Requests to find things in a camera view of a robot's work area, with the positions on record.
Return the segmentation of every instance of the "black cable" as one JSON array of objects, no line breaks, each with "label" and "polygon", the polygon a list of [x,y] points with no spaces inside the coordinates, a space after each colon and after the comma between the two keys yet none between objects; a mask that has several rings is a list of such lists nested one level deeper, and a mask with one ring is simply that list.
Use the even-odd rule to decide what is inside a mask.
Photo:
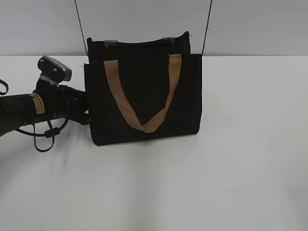
[{"label": "black cable", "polygon": [[[66,102],[66,114],[65,114],[65,121],[64,121],[64,123],[61,125],[60,128],[53,128],[50,119],[47,119],[47,123],[48,123],[48,125],[49,125],[49,129],[50,129],[50,130],[45,131],[44,134],[36,134],[36,133],[35,133],[35,124],[32,124],[32,126],[33,126],[33,133],[27,132],[27,131],[24,131],[24,130],[21,130],[21,129],[17,129],[17,130],[16,130],[16,131],[18,131],[18,132],[20,132],[20,133],[22,133],[22,134],[27,135],[27,136],[33,136],[33,137],[34,137],[34,146],[35,146],[36,150],[39,151],[39,152],[41,152],[41,153],[47,152],[47,151],[49,151],[49,150],[53,147],[53,145],[54,145],[54,140],[55,140],[55,136],[58,135],[58,134],[60,134],[60,131],[61,131],[62,129],[64,129],[64,127],[67,125],[67,123],[68,123],[68,121],[69,121],[69,112],[70,112],[69,101],[68,101],[66,95],[63,93],[63,91],[61,91],[61,94],[62,94],[62,96],[63,96],[63,98],[65,99],[65,102]],[[50,138],[50,137],[51,137],[51,138],[52,138],[52,145],[51,145],[51,147],[50,147],[49,149],[45,149],[45,150],[39,149],[39,148],[37,147],[36,137],[46,137],[46,138]]]},{"label": "black cable", "polygon": [[0,84],[2,84],[5,87],[5,89],[6,89],[5,92],[0,91],[0,95],[5,95],[9,91],[9,85],[6,82],[4,82],[3,80],[1,80],[1,79],[0,79]]},{"label": "black cable", "polygon": [[82,27],[81,27],[81,21],[80,21],[80,16],[79,16],[79,11],[78,11],[78,7],[77,7],[77,3],[76,3],[76,0],[74,0],[74,1],[75,1],[76,11],[77,11],[77,15],[78,15],[79,26],[80,26],[80,30],[81,30],[81,34],[82,34],[83,45],[85,46],[86,54],[88,55],[88,51],[87,51],[87,47],[86,47],[86,42],[85,42],[85,37],[83,35],[83,30],[82,30]]},{"label": "black cable", "polygon": [[206,39],[206,34],[207,34],[208,22],[209,22],[209,20],[210,20],[210,14],[211,14],[211,10],[212,10],[212,3],[213,3],[213,0],[211,0],[211,2],[210,2],[210,8],[208,9],[207,23],[206,23],[206,29],[205,29],[204,41],[203,41],[203,48],[202,48],[202,55],[203,55],[203,53],[204,53],[205,39]]},{"label": "black cable", "polygon": [[35,146],[35,149],[37,151],[39,151],[40,153],[45,153],[45,152],[48,152],[54,145],[54,132],[53,132],[53,127],[52,127],[52,124],[51,124],[51,121],[50,120],[47,120],[47,123],[48,123],[48,126],[49,126],[49,129],[51,131],[51,138],[52,138],[52,144],[51,146],[48,148],[48,149],[39,149],[37,147],[37,135],[35,134],[35,124],[32,124],[33,126],[33,139],[34,139],[34,146]]}]

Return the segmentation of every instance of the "black canvas bag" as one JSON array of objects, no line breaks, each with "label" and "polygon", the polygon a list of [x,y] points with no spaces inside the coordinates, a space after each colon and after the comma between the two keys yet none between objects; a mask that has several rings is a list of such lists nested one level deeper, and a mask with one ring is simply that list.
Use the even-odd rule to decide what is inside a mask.
[{"label": "black canvas bag", "polygon": [[189,32],[180,37],[165,37],[142,43],[123,43],[116,40],[92,41],[87,39],[89,63],[97,61],[133,58],[150,54],[190,54]]},{"label": "black canvas bag", "polygon": [[199,131],[202,56],[138,52],[142,56],[84,66],[90,129],[96,145]]}]

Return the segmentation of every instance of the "brown handle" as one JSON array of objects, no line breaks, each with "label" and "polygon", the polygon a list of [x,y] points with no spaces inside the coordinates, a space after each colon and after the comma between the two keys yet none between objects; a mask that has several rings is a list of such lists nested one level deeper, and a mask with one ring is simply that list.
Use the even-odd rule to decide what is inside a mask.
[{"label": "brown handle", "polygon": [[117,60],[104,61],[107,81],[110,91],[116,101],[118,108],[120,109],[122,116],[126,122],[132,127],[140,131],[147,133],[154,132],[163,123],[168,108],[171,104],[173,94],[177,88],[180,78],[182,57],[181,54],[169,55],[169,95],[166,100],[166,106],[156,115],[154,115],[146,124],[141,125],[136,113],[130,106],[127,98],[123,92],[121,81],[119,77],[119,66]]}]

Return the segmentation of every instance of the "sticker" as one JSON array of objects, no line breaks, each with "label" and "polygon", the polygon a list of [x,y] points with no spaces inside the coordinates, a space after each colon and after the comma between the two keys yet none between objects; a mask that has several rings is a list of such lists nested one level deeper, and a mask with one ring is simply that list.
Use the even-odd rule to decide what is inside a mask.
[{"label": "sticker", "polygon": [[43,102],[42,98],[36,93],[32,93],[32,94],[29,94],[29,95],[33,99],[33,102],[35,104],[35,108],[37,109],[37,115],[38,114],[44,114],[45,113],[45,106],[44,106],[44,102]]}]

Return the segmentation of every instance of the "gray wall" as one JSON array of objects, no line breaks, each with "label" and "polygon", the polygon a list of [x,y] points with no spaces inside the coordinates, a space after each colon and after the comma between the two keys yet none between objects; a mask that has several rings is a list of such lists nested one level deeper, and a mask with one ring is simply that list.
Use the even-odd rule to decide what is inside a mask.
[{"label": "gray wall", "polygon": [[[139,42],[189,30],[210,0],[77,0],[85,37]],[[308,55],[307,0],[213,0],[205,55]],[[85,55],[74,0],[2,0],[0,55]]]}]

